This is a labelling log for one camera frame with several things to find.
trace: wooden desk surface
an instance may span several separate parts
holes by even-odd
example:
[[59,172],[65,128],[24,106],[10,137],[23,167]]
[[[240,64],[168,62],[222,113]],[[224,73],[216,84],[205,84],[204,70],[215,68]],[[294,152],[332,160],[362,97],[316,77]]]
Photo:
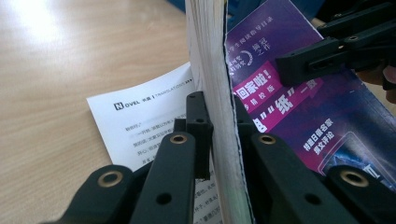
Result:
[[165,0],[5,0],[0,31],[0,223],[55,220],[110,164],[86,98],[187,62],[185,17]]

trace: purple booklet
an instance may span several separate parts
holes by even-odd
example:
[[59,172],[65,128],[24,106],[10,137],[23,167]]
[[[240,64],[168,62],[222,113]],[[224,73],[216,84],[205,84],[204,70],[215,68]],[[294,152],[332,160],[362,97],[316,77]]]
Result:
[[267,0],[227,34],[233,93],[260,132],[283,138],[311,170],[347,164],[396,191],[396,120],[354,73],[279,81],[276,57],[321,39],[289,0]]

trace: clamp jaw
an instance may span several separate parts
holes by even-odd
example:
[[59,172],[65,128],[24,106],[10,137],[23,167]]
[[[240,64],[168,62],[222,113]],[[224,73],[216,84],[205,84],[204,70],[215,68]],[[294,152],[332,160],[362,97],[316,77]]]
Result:
[[[318,27],[324,40],[276,59],[285,86],[329,75],[343,67],[361,71],[387,60],[396,67],[396,4],[386,2],[359,12],[337,14]],[[384,90],[396,85],[383,78]]]

